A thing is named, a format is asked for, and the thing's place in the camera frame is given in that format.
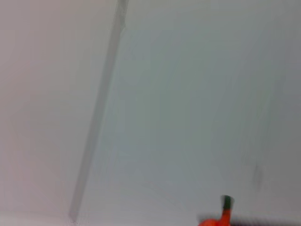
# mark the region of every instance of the white wall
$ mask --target white wall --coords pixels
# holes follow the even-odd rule
[[[81,220],[193,225],[222,194],[259,213],[294,2],[156,3],[129,2]]]
[[[67,216],[116,2],[0,2],[0,210]]]

